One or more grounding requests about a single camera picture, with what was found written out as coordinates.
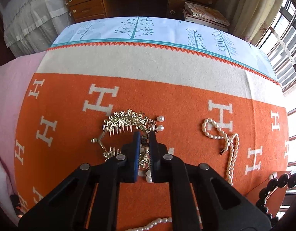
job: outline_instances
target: pearl necklace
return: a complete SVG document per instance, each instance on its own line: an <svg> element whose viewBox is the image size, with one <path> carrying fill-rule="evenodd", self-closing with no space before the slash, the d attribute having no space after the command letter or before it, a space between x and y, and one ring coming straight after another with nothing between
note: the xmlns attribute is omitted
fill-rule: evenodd
<svg viewBox="0 0 296 231"><path fill-rule="evenodd" d="M148 223L146 226L144 227L139 227L139 228L130 228L126 231L144 231L144 230L149 230L150 228L154 227L155 225L159 224L159 223L166 223L166 222L172 222L172 218L157 218L155 221L152 221L151 223Z"/></svg>
<svg viewBox="0 0 296 231"><path fill-rule="evenodd" d="M218 130L220 135L214 136L214 135L210 134L209 132L207 132L207 129L206 129L207 123L211 123ZM228 137L228 135L223 130L221 130L221 128L217 124L217 122L212 120L211 118L207 118L204 120L204 122L202 124L202 132L204 133L205 136L209 137L210 139L213 139L213 140L224 139L225 140L225 147L222 149L222 151L220 153L221 155L224 152L226 152L230 147L230 153L229 153L229 159L228 159L227 171L226 171L226 180L228 181L228 183L230 185L233 185L232 184L233 167L234 167L234 163L236 161L238 149L239 149L239 140L240 140L239 135L237 133L234 133L232 136ZM233 145L234 138L236 138L235 148Z"/></svg>

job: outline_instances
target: gold leaf hair accessory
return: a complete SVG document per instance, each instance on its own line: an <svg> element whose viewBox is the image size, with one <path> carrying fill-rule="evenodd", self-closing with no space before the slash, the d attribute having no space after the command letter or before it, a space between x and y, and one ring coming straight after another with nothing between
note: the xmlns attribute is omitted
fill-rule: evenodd
<svg viewBox="0 0 296 231"><path fill-rule="evenodd" d="M149 147L148 147L148 134L150 131L163 131L164 126L158 125L156 126L157 122L163 122L165 120L164 116L159 116L156 119L150 119L144 113L139 112L136 113L131 109L127 111L119 111L114 112L108 119L104 120L102 129L103 132L98 138L93 138L91 142L98 143L101 148L103 149L104 153L103 156L105 161L115 155L119 154L119 149L115 149L114 147L110 147L109 151L106 149L104 144L101 142L103 137L109 132L109 136L114 136L115 133L119 134L122 132L132 132L132 128L139 129L143 132L141 136L141 149L139 154L139 168L147 170L149 169L150 159L149 159Z"/></svg>

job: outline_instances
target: stack of books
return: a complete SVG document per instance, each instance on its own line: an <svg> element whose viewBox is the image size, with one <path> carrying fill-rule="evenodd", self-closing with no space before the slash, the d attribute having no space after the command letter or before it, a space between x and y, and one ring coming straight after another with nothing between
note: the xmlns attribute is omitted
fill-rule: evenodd
<svg viewBox="0 0 296 231"><path fill-rule="evenodd" d="M185 21L228 32L227 27L230 23L215 9L186 2L184 4L183 14Z"/></svg>

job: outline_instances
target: screw head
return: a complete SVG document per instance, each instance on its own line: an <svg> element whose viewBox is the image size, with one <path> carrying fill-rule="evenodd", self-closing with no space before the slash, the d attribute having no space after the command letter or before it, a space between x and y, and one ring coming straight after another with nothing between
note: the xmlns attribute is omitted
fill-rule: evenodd
<svg viewBox="0 0 296 231"><path fill-rule="evenodd" d="M163 155L163 158L165 160L172 160L173 159L173 156L171 154L165 154L165 155Z"/></svg>
<svg viewBox="0 0 296 231"><path fill-rule="evenodd" d="M202 169L202 170L208 170L209 169L209 165L207 163L200 163L199 164L199 167Z"/></svg>
<svg viewBox="0 0 296 231"><path fill-rule="evenodd" d="M119 155L116 156L116 159L117 159L118 161L123 161L123 160L125 159L125 155L123 155L123 154L119 154Z"/></svg>
<svg viewBox="0 0 296 231"><path fill-rule="evenodd" d="M80 166L80 169L81 170L88 170L90 168L90 165L88 163L83 163L81 166Z"/></svg>

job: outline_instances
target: black bead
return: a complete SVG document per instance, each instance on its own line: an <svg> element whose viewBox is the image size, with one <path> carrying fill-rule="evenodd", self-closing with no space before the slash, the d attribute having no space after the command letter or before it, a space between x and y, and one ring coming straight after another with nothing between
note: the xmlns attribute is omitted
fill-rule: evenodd
<svg viewBox="0 0 296 231"><path fill-rule="evenodd" d="M293 188L296 185L296 174L290 176L288 180L288 188Z"/></svg>
<svg viewBox="0 0 296 231"><path fill-rule="evenodd" d="M274 189L276 189L276 187L277 187L277 179L273 178L268 182L266 189L272 192Z"/></svg>
<svg viewBox="0 0 296 231"><path fill-rule="evenodd" d="M266 214L266 216L271 220L272 219L272 217L273 217L273 215L271 214L271 213L269 213L269 214Z"/></svg>
<svg viewBox="0 0 296 231"><path fill-rule="evenodd" d="M261 210L264 214L267 214L267 213L268 213L268 207L262 207L262 208L260 208L260 210Z"/></svg>
<svg viewBox="0 0 296 231"><path fill-rule="evenodd" d="M261 189L259 192L259 199L265 199L269 194L269 191L265 188Z"/></svg>
<svg viewBox="0 0 296 231"><path fill-rule="evenodd" d="M273 217L273 218L271 219L271 225L272 225L272 227L273 227L278 221L279 221L279 218L278 218L277 216Z"/></svg>
<svg viewBox="0 0 296 231"><path fill-rule="evenodd" d="M266 199L259 199L259 200L256 202L256 207L261 208L261 207L263 207L265 204L266 204Z"/></svg>
<svg viewBox="0 0 296 231"><path fill-rule="evenodd" d="M277 186L280 188L286 186L288 183L288 180L289 180L289 177L287 174L281 175L277 181Z"/></svg>

